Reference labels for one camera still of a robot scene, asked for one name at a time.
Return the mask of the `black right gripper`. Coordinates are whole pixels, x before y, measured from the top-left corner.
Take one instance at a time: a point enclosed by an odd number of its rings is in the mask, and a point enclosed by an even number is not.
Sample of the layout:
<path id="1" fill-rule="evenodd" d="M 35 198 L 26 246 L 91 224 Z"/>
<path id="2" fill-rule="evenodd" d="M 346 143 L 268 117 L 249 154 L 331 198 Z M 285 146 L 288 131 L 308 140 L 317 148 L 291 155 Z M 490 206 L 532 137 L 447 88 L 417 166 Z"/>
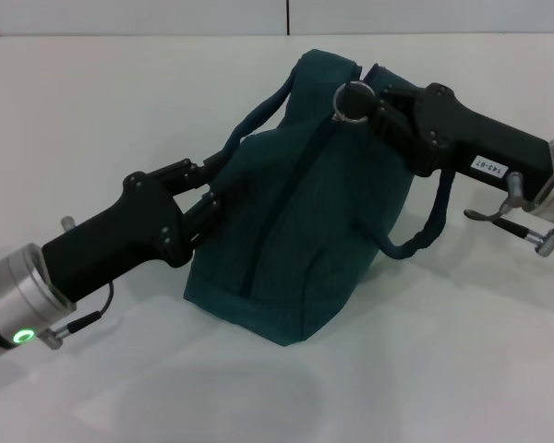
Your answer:
<path id="1" fill-rule="evenodd" d="M 468 109 L 437 83 L 379 92 L 364 82 L 347 83 L 343 115 L 371 116 L 372 133 L 414 161 L 421 176 L 452 170 L 505 191 L 507 174 L 517 172 L 524 198 L 532 200 L 553 173 L 547 141 Z"/>

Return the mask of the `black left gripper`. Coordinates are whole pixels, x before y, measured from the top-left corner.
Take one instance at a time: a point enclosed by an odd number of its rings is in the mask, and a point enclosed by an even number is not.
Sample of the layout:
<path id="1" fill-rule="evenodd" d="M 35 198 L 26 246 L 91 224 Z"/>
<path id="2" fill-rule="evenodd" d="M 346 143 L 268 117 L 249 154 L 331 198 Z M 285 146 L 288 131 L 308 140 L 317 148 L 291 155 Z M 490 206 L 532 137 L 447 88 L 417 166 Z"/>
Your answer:
<path id="1" fill-rule="evenodd" d="M 202 165 L 184 159 L 126 177 L 110 208 L 42 247 L 55 289 L 79 301 L 144 262 L 185 265 L 193 255 L 191 245 L 201 245 L 246 200 L 246 180 L 210 189 L 185 214 L 175 196 L 209 184 L 227 161 L 220 151 Z"/>

